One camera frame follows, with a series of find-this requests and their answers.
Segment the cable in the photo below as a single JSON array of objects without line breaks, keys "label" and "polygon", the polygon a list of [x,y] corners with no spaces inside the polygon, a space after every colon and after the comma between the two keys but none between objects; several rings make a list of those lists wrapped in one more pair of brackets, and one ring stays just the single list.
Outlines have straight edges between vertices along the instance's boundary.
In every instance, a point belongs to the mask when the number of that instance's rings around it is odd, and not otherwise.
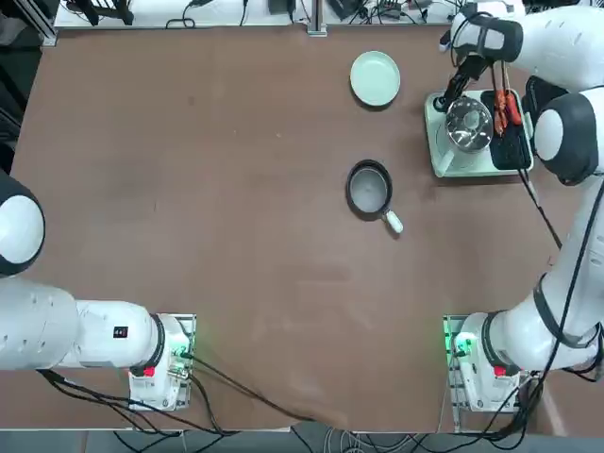
[{"label": "cable", "polygon": [[216,432],[218,432],[221,436],[227,435],[222,430],[222,428],[220,428],[220,426],[218,425],[218,422],[216,421],[214,412],[211,409],[210,398],[208,397],[208,392],[206,392],[206,388],[203,385],[201,385],[201,382],[199,381],[199,379],[197,377],[190,375],[189,378],[190,378],[191,382],[195,385],[195,387],[197,387],[197,389],[199,390],[199,393],[204,398],[204,403],[206,404],[206,411],[208,412],[208,417],[210,418],[212,427],[214,429],[216,429]]},{"label": "cable", "polygon": [[178,23],[181,23],[182,26],[184,26],[185,28],[196,28],[197,24],[195,23],[195,20],[191,17],[185,17],[185,14],[187,14],[187,9],[193,8],[193,6],[195,6],[196,1],[197,0],[191,0],[191,2],[187,4],[187,6],[182,10],[182,17],[180,19],[170,19],[168,22],[166,22],[165,29],[167,30],[168,28],[170,28],[171,24]]},{"label": "cable", "polygon": [[[83,401],[89,401],[89,402],[92,402],[93,404],[99,404],[99,405],[102,405],[102,406],[108,406],[109,408],[111,408],[111,409],[113,409],[115,412],[117,412],[117,413],[118,413],[120,416],[124,417],[124,418],[125,418],[125,419],[126,419],[126,420],[127,420],[127,421],[128,421],[128,422],[129,422],[129,423],[130,423],[130,424],[131,424],[131,425],[132,425],[134,428],[135,428],[135,429],[137,429],[139,432],[142,432],[142,433],[144,433],[144,434],[159,434],[159,435],[163,435],[163,436],[169,436],[169,435],[170,435],[170,433],[165,432],[165,431],[161,431],[160,429],[156,428],[156,427],[155,427],[155,426],[154,426],[154,425],[153,425],[153,424],[152,424],[152,423],[149,421],[149,419],[148,419],[148,418],[146,418],[146,417],[145,417],[144,415],[142,415],[141,413],[139,413],[139,412],[136,412],[136,411],[132,410],[131,408],[124,407],[123,405],[120,405],[120,404],[117,404],[117,403],[109,403],[108,401],[104,401],[104,400],[103,400],[103,399],[101,399],[101,398],[95,398],[95,399],[92,399],[92,398],[88,398],[88,397],[86,397],[86,396],[82,396],[82,395],[79,395],[79,394],[72,394],[71,392],[68,392],[68,391],[66,391],[66,390],[64,390],[64,389],[61,389],[61,388],[59,387],[59,385],[58,385],[56,382],[54,382],[54,381],[52,381],[52,380],[48,380],[48,382],[50,383],[50,385],[52,385],[52,386],[53,386],[55,389],[57,389],[57,390],[58,390],[59,392],[61,392],[62,394],[66,394],[67,396],[70,396],[70,397],[72,397],[72,398],[74,398],[74,399],[80,399],[80,400],[83,400]],[[122,413],[122,411],[128,411],[128,412],[133,413],[134,415],[137,415],[137,416],[141,417],[141,418],[142,418],[142,419],[145,421],[145,423],[146,423],[147,425],[149,425],[149,427],[151,427],[153,430],[152,430],[152,431],[148,431],[148,430],[146,430],[146,429],[142,428],[142,427],[141,427],[140,425],[138,425],[138,424],[137,424],[137,423],[136,423],[136,422],[135,422],[133,419],[131,419],[131,418],[130,418],[130,417],[128,417],[127,415],[123,414],[123,413]]]},{"label": "cable", "polygon": [[554,240],[554,242],[556,243],[556,246],[560,250],[562,248],[562,241],[560,240],[560,236],[558,236],[558,233],[554,229],[554,226],[551,225],[549,218],[547,218],[547,215],[545,215],[545,211],[537,199],[537,194],[534,191],[532,184],[530,183],[529,172],[527,172],[527,170],[524,170],[524,174],[523,174],[523,170],[518,169],[518,175],[520,176],[520,179],[522,180],[522,183],[524,184],[525,189],[527,189],[528,196],[530,196],[530,199],[532,200],[533,204],[535,205],[535,208],[537,208],[537,210],[543,217],[545,225],[547,226],[547,229],[549,230],[549,234],[551,234],[552,239]]},{"label": "cable", "polygon": [[590,366],[588,366],[587,368],[583,368],[581,370],[575,370],[570,367],[565,367],[562,369],[563,371],[565,371],[566,373],[573,374],[573,375],[577,376],[578,378],[586,380],[587,382],[598,382],[599,381],[599,376],[596,376],[595,378],[584,376],[584,375],[587,375],[588,373],[591,373],[596,368],[599,368],[602,363],[602,359],[604,358],[604,349],[602,349],[602,345],[603,345],[602,342],[604,340],[604,332],[602,331],[602,325],[598,323],[597,329],[598,329],[598,331],[596,333],[597,334],[597,354],[594,357],[594,361],[592,362],[592,364]]},{"label": "cable", "polygon": [[310,15],[309,15],[309,11],[306,9],[306,5],[304,4],[304,0],[300,0],[300,3],[302,4],[302,9],[304,10],[304,15],[309,20],[309,22],[312,22],[312,19],[310,18]]},{"label": "cable", "polygon": [[428,11],[426,9],[421,9],[419,3],[417,3],[417,0],[413,0],[413,3],[417,6],[417,9],[419,9],[419,13],[422,16],[422,19],[424,20],[424,24],[427,24],[428,19],[426,18],[426,16],[428,16]]},{"label": "cable", "polygon": [[371,440],[371,437],[369,437],[369,434],[365,434],[365,436],[367,437],[367,440],[369,441],[369,444],[371,444],[371,447],[374,449],[374,451],[376,453],[379,453],[378,448],[376,447],[376,445],[374,444],[374,441]]},{"label": "cable", "polygon": [[[395,451],[400,450],[403,446],[405,446],[406,444],[408,444],[411,441],[410,434],[405,434],[405,436],[400,441],[395,443],[394,445],[377,445],[373,441],[373,439],[371,439],[371,437],[369,437],[369,434],[365,434],[365,437],[369,441],[372,448],[374,448],[375,450],[380,450],[380,449],[383,450],[378,453],[394,453]],[[369,446],[361,438],[359,438],[358,441],[361,445]]]},{"label": "cable", "polygon": [[211,370],[213,373],[215,373],[216,375],[218,375],[219,377],[221,377],[222,379],[226,380],[228,383],[232,384],[232,386],[234,386],[239,392],[258,399],[258,401],[264,403],[265,405],[269,406],[270,408],[281,412],[284,415],[287,415],[288,417],[294,418],[296,420],[299,420],[301,422],[313,422],[314,419],[304,416],[304,415],[298,415],[296,413],[293,413],[291,411],[288,411],[287,409],[283,409],[282,407],[280,407],[279,405],[275,404],[274,402],[270,401],[269,399],[265,398],[264,396],[262,396],[261,394],[258,394],[256,392],[254,392],[253,390],[249,389],[248,387],[245,387],[243,384],[240,384],[239,382],[237,382],[235,379],[227,376],[225,373],[223,373],[222,371],[218,370],[217,368],[215,368],[214,366],[210,365],[209,363],[202,361],[201,359],[198,359],[196,356],[194,356],[193,354],[189,354],[189,353],[183,353],[180,355],[180,357],[184,358],[184,359],[191,359],[193,361],[196,361],[197,363],[199,363],[200,365],[208,368],[209,370]]},{"label": "cable", "polygon": [[[86,14],[84,14],[83,12],[76,12],[76,11],[71,11],[69,8],[67,8],[67,5],[70,4],[72,2],[66,1],[65,5],[63,5],[60,1],[59,1],[59,6],[63,9],[65,9],[67,12],[69,12],[70,14],[73,14],[77,17],[79,17],[82,21],[84,21],[86,24],[92,25],[91,21],[88,20],[88,17],[86,17]],[[101,23],[101,21],[105,19],[105,16],[99,17],[98,18],[98,24]]]},{"label": "cable", "polygon": [[518,390],[519,390],[519,387],[516,387],[515,389],[513,389],[510,392],[510,394],[508,395],[508,397],[506,399],[504,399],[503,403],[501,403],[501,406],[499,406],[499,409],[497,409],[497,411],[495,412],[495,414],[491,418],[491,421],[489,422],[489,424],[487,425],[487,427],[480,434],[477,435],[476,439],[474,439],[474,440],[472,440],[470,442],[466,442],[465,444],[460,444],[460,445],[457,445],[457,446],[453,446],[453,447],[448,448],[446,450],[435,451],[435,450],[430,450],[429,448],[426,448],[426,447],[424,447],[422,445],[422,442],[425,441],[427,435],[421,441],[416,441],[415,438],[413,438],[413,437],[411,437],[411,438],[412,438],[412,440],[419,447],[423,448],[428,453],[450,453],[451,451],[459,450],[460,448],[464,448],[465,446],[470,446],[470,445],[476,444],[477,442],[479,442],[479,441],[481,441],[483,439],[483,437],[485,436],[485,434],[487,434],[489,432],[489,429],[491,428],[491,426],[495,422],[496,417],[501,413],[501,411],[506,406],[506,404],[508,403],[508,401],[510,401],[510,398],[512,398],[512,396],[514,396],[518,392]]},{"label": "cable", "polygon": [[364,2],[362,2],[362,5],[360,5],[357,8],[357,11],[355,12],[355,15],[352,16],[352,19],[350,19],[350,22],[348,23],[349,25],[351,25],[353,22],[355,22],[355,19],[357,18],[357,16],[361,12],[361,9],[365,8],[365,5],[367,5],[367,3],[369,3],[369,0],[365,0]]},{"label": "cable", "polygon": [[126,442],[124,439],[122,439],[117,432],[113,431],[113,435],[117,438],[117,440],[120,442],[120,444],[122,444],[123,446],[125,446],[132,453],[141,453],[141,450],[137,450],[136,448],[134,448],[132,445],[130,445],[128,442]]},{"label": "cable", "polygon": [[409,453],[415,453],[415,450],[417,450],[417,448],[419,448],[420,446],[422,446],[422,442],[425,441],[425,439],[429,436],[429,434],[426,434],[424,437],[422,437],[420,439],[419,442],[416,442],[415,445],[413,446],[413,448],[411,449],[411,451]]},{"label": "cable", "polygon": [[207,444],[205,446],[202,446],[201,448],[196,449],[193,453],[201,453],[202,451],[206,451],[207,449],[212,448],[213,446],[215,446],[216,444],[218,444],[224,438],[225,438],[225,436],[220,436],[218,439],[214,439],[209,444]]},{"label": "cable", "polygon": [[243,14],[241,21],[239,21],[239,26],[243,26],[243,21],[245,20],[245,13],[247,12],[247,2],[248,0],[243,0]]},{"label": "cable", "polygon": [[296,431],[294,427],[290,427],[290,429],[292,430],[292,433],[293,433],[293,434],[295,434],[295,437],[297,437],[298,439],[300,439],[300,442],[301,442],[302,444],[304,444],[304,446],[306,447],[306,449],[307,449],[307,450],[309,450],[309,452],[310,452],[310,453],[314,453],[314,452],[312,451],[312,448],[310,447],[309,443],[308,443],[308,442],[306,442],[306,441],[304,440],[304,438],[303,438],[303,437],[302,437],[300,434],[298,434],[298,431]]},{"label": "cable", "polygon": [[161,444],[166,439],[171,439],[173,437],[180,437],[180,433],[179,432],[175,432],[174,435],[163,436],[163,437],[157,439],[156,441],[153,441],[151,444],[149,444],[149,445],[147,445],[147,446],[145,446],[145,447],[143,447],[142,449],[139,450],[137,448],[134,448],[132,445],[130,445],[124,439],[122,439],[122,437],[117,433],[117,431],[113,431],[113,435],[117,438],[118,441],[120,441],[120,444],[122,444],[123,446],[125,446],[128,450],[132,451],[133,453],[143,453],[144,451],[148,450],[149,448],[153,448],[155,445]]},{"label": "cable", "polygon": [[189,427],[192,427],[192,428],[195,428],[195,429],[199,429],[199,430],[208,432],[210,434],[218,434],[216,431],[214,431],[212,429],[203,428],[203,427],[197,425],[196,423],[191,422],[190,420],[186,420],[184,418],[178,417],[176,415],[171,414],[168,411],[163,411],[163,410],[158,409],[158,408],[156,408],[154,406],[146,404],[146,403],[144,403],[142,401],[136,401],[134,399],[126,398],[126,397],[122,397],[122,396],[113,396],[113,395],[110,395],[110,394],[102,394],[100,392],[96,392],[94,390],[91,390],[91,389],[89,389],[87,387],[84,387],[84,386],[81,386],[81,385],[76,385],[76,384],[68,381],[67,379],[65,379],[65,377],[61,376],[59,373],[57,373],[55,371],[51,371],[51,370],[38,370],[38,372],[40,374],[42,374],[46,378],[46,380],[49,380],[49,382],[52,381],[51,384],[53,384],[53,383],[57,384],[57,385],[53,385],[53,387],[55,387],[56,389],[58,389],[60,392],[62,392],[64,394],[67,394],[67,395],[69,395],[69,396],[71,396],[73,398],[83,399],[85,401],[96,402],[94,399],[90,399],[90,398],[87,398],[87,397],[82,396],[82,395],[68,393],[64,389],[59,389],[58,386],[62,385],[62,386],[68,387],[70,389],[77,390],[77,391],[79,391],[79,392],[81,392],[83,394],[91,395],[94,398],[98,398],[98,399],[104,400],[103,402],[98,402],[97,404],[105,404],[105,405],[114,405],[115,406],[115,403],[111,403],[110,401],[122,401],[122,402],[125,402],[125,403],[129,404],[129,405],[141,406],[143,408],[147,408],[147,409],[149,409],[149,410],[151,410],[151,411],[153,411],[155,413],[159,413],[159,414],[163,415],[164,417],[170,418],[172,420],[175,420],[177,422],[185,424],[185,425],[187,425]]}]

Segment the pan handle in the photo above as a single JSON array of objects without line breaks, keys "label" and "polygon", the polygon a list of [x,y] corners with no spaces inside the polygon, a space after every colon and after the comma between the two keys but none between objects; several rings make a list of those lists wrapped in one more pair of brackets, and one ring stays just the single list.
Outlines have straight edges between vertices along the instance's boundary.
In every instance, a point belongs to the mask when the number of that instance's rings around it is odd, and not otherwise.
[{"label": "pan handle", "polygon": [[394,213],[393,210],[387,210],[386,215],[384,215],[384,220],[390,225],[390,228],[396,234],[400,234],[403,232],[403,223],[400,221],[398,216]]}]

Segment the black cable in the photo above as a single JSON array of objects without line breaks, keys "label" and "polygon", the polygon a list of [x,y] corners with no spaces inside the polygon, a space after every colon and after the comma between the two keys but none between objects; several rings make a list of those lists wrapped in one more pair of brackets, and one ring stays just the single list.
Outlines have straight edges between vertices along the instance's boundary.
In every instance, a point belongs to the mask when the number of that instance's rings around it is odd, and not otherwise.
[{"label": "black cable", "polygon": [[381,448],[383,451],[378,452],[378,453],[388,453],[389,450],[397,450],[399,448],[401,448],[401,446],[399,445],[401,442],[403,442],[404,440],[408,439],[409,437],[411,437],[410,434],[405,434],[403,436],[403,438],[400,441],[396,441],[394,444],[392,445],[376,445],[376,443],[373,441],[373,439],[369,436],[369,434],[365,434],[365,437],[367,438],[367,441],[369,441],[369,444],[375,449],[378,450],[378,448]]},{"label": "black cable", "polygon": [[362,5],[360,5],[356,12],[355,15],[352,16],[352,19],[350,19],[350,22],[348,23],[349,25],[351,25],[353,22],[355,22],[355,19],[357,18],[357,16],[359,15],[359,13],[361,12],[361,9],[365,7],[365,5],[367,5],[367,3],[369,2],[369,0],[365,0],[364,2],[362,2]]},{"label": "black cable", "polygon": [[[171,414],[168,411],[163,411],[163,410],[158,409],[158,408],[156,408],[154,406],[146,404],[146,403],[144,403],[142,401],[135,401],[134,399],[126,398],[126,397],[123,397],[123,396],[113,396],[113,395],[110,395],[110,394],[102,394],[100,392],[96,392],[96,391],[91,390],[91,389],[89,389],[87,387],[84,387],[84,386],[81,386],[81,385],[76,385],[76,384],[68,381],[67,379],[65,379],[65,377],[61,376],[59,373],[57,373],[55,371],[51,371],[51,370],[38,370],[38,371],[41,374],[42,374],[42,372],[45,372],[45,373],[48,374],[48,376],[52,376],[51,378],[54,380],[54,383],[56,383],[58,385],[63,385],[63,386],[68,387],[70,389],[77,390],[77,391],[79,391],[81,393],[91,395],[91,396],[93,396],[95,398],[100,398],[100,399],[109,400],[109,401],[122,401],[122,402],[125,402],[125,403],[129,404],[129,405],[141,406],[141,407],[147,408],[147,409],[149,409],[149,410],[151,410],[151,411],[153,411],[155,413],[159,413],[159,414],[163,415],[164,417],[170,418],[171,420],[175,420],[177,422],[183,423],[183,424],[185,424],[185,425],[187,425],[189,427],[192,427],[192,428],[195,428],[195,429],[199,429],[199,430],[208,432],[210,434],[217,434],[217,432],[214,431],[214,430],[212,430],[212,429],[203,428],[203,427],[197,425],[196,423],[191,422],[190,420],[186,420],[184,418],[178,417],[176,415]],[[69,394],[69,396],[75,397],[76,399],[84,399],[84,400],[88,400],[88,401],[91,401],[91,402],[95,402],[94,400],[87,399],[85,396],[81,396],[81,395]]]},{"label": "black cable", "polygon": [[413,22],[413,24],[414,24],[414,25],[417,25],[417,23],[415,22],[415,20],[414,20],[414,19],[413,19],[413,18],[412,18],[412,17],[411,17],[409,14],[407,14],[405,11],[400,11],[400,14],[401,14],[402,16],[407,17],[407,18],[408,18],[410,21],[412,21],[412,22]]},{"label": "black cable", "polygon": [[125,446],[132,453],[141,453],[141,450],[137,450],[136,448],[134,448],[132,445],[130,445],[128,442],[126,442],[124,439],[122,439],[117,432],[113,431],[113,435],[117,438],[117,440],[120,442],[120,444]]},{"label": "black cable", "polygon": [[213,373],[215,373],[216,375],[218,375],[222,379],[228,381],[230,384],[232,384],[233,386],[235,386],[237,388],[237,390],[239,390],[241,393],[246,394],[247,396],[250,396],[252,398],[258,399],[258,401],[264,403],[265,405],[269,406],[270,408],[272,408],[272,409],[274,409],[276,411],[281,412],[284,415],[287,415],[288,417],[294,418],[294,419],[299,420],[301,422],[314,422],[314,419],[312,419],[310,417],[307,417],[307,416],[304,416],[304,415],[298,415],[296,413],[288,411],[287,409],[281,408],[279,405],[277,405],[274,402],[270,401],[269,399],[265,398],[261,394],[258,394],[256,392],[254,392],[253,390],[249,389],[248,387],[245,387],[243,384],[240,384],[235,379],[227,376],[225,373],[223,373],[222,371],[218,370],[217,368],[215,368],[214,366],[210,365],[209,363],[207,363],[205,361],[202,361],[201,359],[198,359],[193,354],[183,353],[183,354],[180,355],[180,357],[182,357],[184,359],[191,359],[192,361],[196,361],[200,365],[202,365],[202,366],[208,368],[209,370],[211,370]]},{"label": "black cable", "polygon": [[525,189],[527,189],[528,196],[530,196],[530,199],[532,200],[533,204],[535,205],[535,208],[537,208],[537,210],[543,217],[545,225],[547,226],[547,229],[549,230],[549,234],[551,234],[552,239],[554,240],[554,242],[556,243],[556,246],[560,250],[562,248],[562,241],[560,240],[560,236],[558,236],[558,233],[554,229],[554,226],[551,225],[551,222],[549,221],[549,218],[545,214],[544,209],[541,207],[541,205],[537,201],[535,194],[533,193],[532,189],[529,186],[529,183],[530,183],[529,173],[525,170],[524,174],[523,174],[523,171],[518,169],[518,175],[520,176],[520,179],[522,180],[522,183],[525,186]]},{"label": "black cable", "polygon": [[206,392],[206,388],[201,385],[201,382],[197,377],[190,375],[190,379],[191,382],[195,385],[195,387],[197,387],[197,389],[199,390],[199,393],[204,398],[204,402],[206,404],[206,411],[208,412],[208,417],[210,418],[212,427],[216,429],[216,432],[218,432],[221,436],[226,436],[227,434],[223,431],[222,428],[220,428],[220,425],[218,425],[218,421],[216,421],[216,416],[214,415],[214,412],[211,409],[210,398],[208,397],[208,392]]},{"label": "black cable", "polygon": [[213,446],[215,446],[216,444],[218,444],[224,438],[225,438],[225,436],[220,436],[218,439],[214,439],[209,444],[207,444],[205,446],[202,446],[201,448],[196,449],[193,453],[201,453],[202,451],[206,451],[207,449],[212,448]]},{"label": "black cable", "polygon": [[175,432],[175,435],[170,435],[170,436],[163,436],[155,441],[153,441],[151,444],[144,446],[143,448],[141,448],[140,450],[137,448],[134,448],[132,445],[130,445],[128,442],[126,442],[124,439],[122,439],[122,437],[116,432],[113,431],[113,435],[117,438],[118,441],[120,441],[120,444],[122,444],[123,446],[125,446],[128,450],[130,450],[133,453],[143,453],[144,451],[147,451],[150,448],[153,448],[155,445],[157,444],[161,444],[163,441],[167,440],[167,439],[171,439],[173,437],[179,437],[180,433],[179,432]]},{"label": "black cable", "polygon": [[247,2],[248,0],[243,0],[243,14],[241,21],[239,21],[239,26],[243,26],[243,21],[245,20],[245,13],[247,12]]},{"label": "black cable", "polygon": [[525,423],[522,426],[522,433],[520,434],[520,437],[518,438],[518,440],[516,441],[515,444],[510,445],[510,446],[501,446],[496,444],[495,442],[497,441],[491,441],[489,440],[489,443],[494,446],[497,450],[505,450],[505,451],[510,451],[510,450],[514,450],[515,448],[518,448],[518,446],[520,446],[520,444],[522,444],[522,441],[525,440],[525,435],[527,434],[527,424]]},{"label": "black cable", "polygon": [[570,367],[565,367],[562,369],[563,371],[565,371],[566,373],[573,374],[573,375],[577,376],[578,378],[581,378],[588,382],[597,382],[598,381],[597,378],[584,376],[584,375],[587,375],[588,373],[591,373],[597,367],[599,367],[602,363],[602,360],[604,359],[604,349],[602,348],[602,346],[603,346],[602,342],[604,340],[604,332],[602,330],[601,324],[598,324],[596,334],[597,334],[597,354],[594,357],[594,361],[592,362],[592,364],[590,366],[588,366],[587,368],[583,368],[580,370],[576,370],[576,369],[570,368]]},{"label": "black cable", "polygon": [[411,439],[416,443],[417,446],[421,447],[422,449],[424,449],[428,453],[450,453],[451,451],[459,450],[460,448],[464,448],[465,446],[470,446],[470,445],[476,444],[477,442],[479,442],[483,438],[485,438],[485,435],[489,432],[489,429],[491,428],[491,426],[495,422],[495,419],[497,418],[497,416],[501,413],[501,411],[503,410],[503,408],[505,408],[506,404],[508,404],[508,401],[510,401],[510,398],[512,398],[516,394],[516,392],[518,392],[518,387],[516,387],[515,389],[513,389],[510,392],[510,394],[508,395],[508,397],[503,400],[503,403],[501,403],[501,406],[499,406],[499,409],[497,409],[497,411],[495,412],[495,414],[491,418],[491,421],[486,426],[486,428],[483,429],[481,433],[477,434],[476,439],[474,439],[474,440],[472,440],[470,442],[466,442],[465,444],[459,444],[457,446],[453,446],[453,447],[448,448],[446,450],[440,450],[440,451],[438,451],[438,450],[430,450],[429,448],[426,448],[426,447],[424,447],[422,445],[422,442],[424,442],[424,440],[427,438],[427,435],[422,440],[420,440],[420,441],[416,441],[415,438],[412,437],[412,436],[411,436]]},{"label": "black cable", "polygon": [[415,445],[413,446],[413,448],[411,449],[411,451],[409,453],[415,453],[415,450],[417,450],[420,446],[422,446],[422,442],[424,442],[428,436],[429,436],[429,434],[425,434],[424,437],[422,437],[419,440],[419,442],[415,442]]},{"label": "black cable", "polygon": [[309,450],[309,453],[314,453],[314,452],[312,451],[312,448],[310,447],[309,443],[308,443],[308,442],[306,442],[306,441],[304,440],[304,438],[303,438],[303,437],[302,437],[300,434],[298,434],[298,431],[296,431],[294,427],[291,427],[291,430],[292,430],[292,433],[293,433],[293,434],[295,434],[295,437],[297,437],[298,439],[300,439],[300,442],[301,442],[302,444],[304,444],[304,446],[307,448],[307,450]]},{"label": "black cable", "polygon": [[[71,398],[74,398],[74,399],[79,399],[79,400],[82,400],[82,401],[88,401],[88,402],[91,402],[91,403],[93,403],[93,404],[98,404],[98,405],[101,405],[101,406],[107,406],[107,407],[111,408],[112,410],[114,410],[115,412],[117,412],[117,413],[118,413],[118,414],[119,414],[121,417],[124,417],[124,418],[125,418],[125,419],[128,421],[128,423],[130,423],[130,425],[132,425],[132,426],[133,426],[135,429],[137,429],[139,432],[142,432],[142,433],[144,433],[144,434],[152,434],[152,435],[154,435],[154,434],[159,434],[159,435],[162,435],[162,436],[169,436],[169,435],[170,435],[170,433],[165,432],[165,431],[162,431],[162,430],[160,430],[160,429],[156,428],[156,427],[155,427],[155,426],[154,426],[154,425],[153,425],[153,424],[152,424],[152,423],[149,421],[149,419],[148,419],[148,418],[146,418],[146,417],[145,417],[144,415],[142,415],[141,413],[139,413],[139,412],[136,412],[136,411],[132,410],[131,408],[125,407],[125,406],[120,405],[120,404],[117,404],[117,403],[109,403],[108,401],[105,401],[105,400],[103,400],[103,399],[101,399],[101,398],[88,398],[88,397],[86,397],[86,396],[82,396],[82,395],[80,395],[80,394],[73,394],[73,393],[71,393],[71,392],[66,391],[65,389],[61,389],[61,388],[59,387],[59,385],[58,385],[56,382],[54,382],[54,381],[52,381],[52,380],[48,380],[48,378],[46,378],[46,380],[48,381],[48,383],[49,383],[50,385],[52,385],[52,386],[53,386],[55,389],[57,389],[59,392],[61,392],[62,394],[66,394],[67,396],[70,396]],[[128,417],[127,415],[125,415],[124,413],[122,413],[122,411],[128,411],[128,412],[133,413],[134,415],[137,415],[137,416],[141,417],[141,418],[144,420],[144,422],[145,422],[145,423],[146,423],[146,424],[147,424],[149,427],[151,427],[151,428],[152,428],[152,431],[149,431],[149,430],[147,430],[147,429],[142,428],[142,427],[141,427],[141,426],[140,426],[140,425],[139,425],[137,422],[135,422],[135,421],[134,421],[132,418],[130,418],[130,417]]]},{"label": "black cable", "polygon": [[168,28],[170,28],[171,24],[182,24],[182,26],[184,26],[185,28],[196,28],[197,24],[195,23],[195,20],[191,17],[185,17],[185,14],[187,14],[187,10],[189,8],[192,8],[195,3],[196,0],[191,0],[191,2],[189,2],[187,6],[182,10],[182,17],[180,19],[170,19],[168,22],[166,22],[165,29],[167,30]]},{"label": "black cable", "polygon": [[379,453],[378,448],[376,447],[376,445],[374,444],[374,441],[371,440],[371,437],[369,437],[369,434],[365,434],[365,437],[367,438],[367,440],[369,441],[369,444],[371,445],[371,447],[374,449],[374,451],[376,453]]},{"label": "black cable", "polygon": [[425,9],[421,9],[419,3],[417,3],[417,0],[413,0],[413,3],[417,6],[417,9],[419,9],[419,13],[422,16],[422,19],[424,20],[424,24],[427,24],[428,19],[426,18],[426,16],[428,16],[428,11]]},{"label": "black cable", "polygon": [[309,22],[312,22],[312,19],[310,18],[310,15],[309,15],[309,11],[306,9],[306,5],[304,4],[304,0],[300,0],[300,3],[302,4],[302,9],[304,10],[304,15],[306,16],[306,18],[308,19]]}]

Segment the utensil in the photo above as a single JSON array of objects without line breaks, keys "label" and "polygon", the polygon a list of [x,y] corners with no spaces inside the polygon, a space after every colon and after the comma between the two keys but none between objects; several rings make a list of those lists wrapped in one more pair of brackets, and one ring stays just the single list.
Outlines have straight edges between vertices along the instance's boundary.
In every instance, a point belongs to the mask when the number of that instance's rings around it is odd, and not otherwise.
[{"label": "utensil", "polygon": [[368,106],[385,106],[396,97],[400,73],[393,59],[372,50],[360,54],[350,69],[350,85],[355,95]]},{"label": "utensil", "polygon": [[438,163],[438,177],[445,175],[454,159],[472,159],[489,146],[493,138],[493,117],[481,102],[462,96],[449,106],[444,131],[449,146]]},{"label": "utensil", "polygon": [[346,200],[352,211],[364,221],[384,220],[396,233],[403,224],[390,210],[393,183],[386,168],[375,160],[362,160],[350,171],[346,181]]}]

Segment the floor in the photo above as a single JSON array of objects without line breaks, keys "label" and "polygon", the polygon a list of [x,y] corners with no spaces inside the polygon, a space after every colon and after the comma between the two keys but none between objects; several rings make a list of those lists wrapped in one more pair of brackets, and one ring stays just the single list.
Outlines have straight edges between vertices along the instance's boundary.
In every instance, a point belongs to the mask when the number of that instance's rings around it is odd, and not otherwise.
[{"label": "floor", "polygon": [[[312,451],[322,452],[327,427],[317,423],[304,423],[296,427],[298,433],[309,443]],[[121,432],[123,439],[136,450],[144,448],[158,438],[134,432]],[[168,439],[150,448],[150,453],[194,452],[196,449],[211,442],[215,437],[206,433],[189,431],[182,438]],[[401,438],[394,434],[375,434],[372,440],[376,445],[393,445]],[[467,438],[460,439],[448,434],[433,434],[423,444],[429,449],[443,451],[455,446]],[[127,453],[128,449],[121,445],[111,431],[4,431],[0,432],[0,447],[3,453],[39,453],[48,450],[61,453]],[[413,443],[402,448],[402,453],[409,453]],[[231,453],[247,451],[250,453],[309,453],[309,450],[292,433],[288,432],[246,432],[222,440],[210,448],[209,453]],[[340,450],[340,435],[334,433],[331,450]],[[364,447],[366,453],[372,448]],[[479,442],[463,449],[464,453],[481,453],[497,451],[492,446]],[[544,436],[528,436],[515,450],[518,453],[600,453],[604,451],[604,439],[569,439]],[[352,450],[350,453],[361,453]]]}]

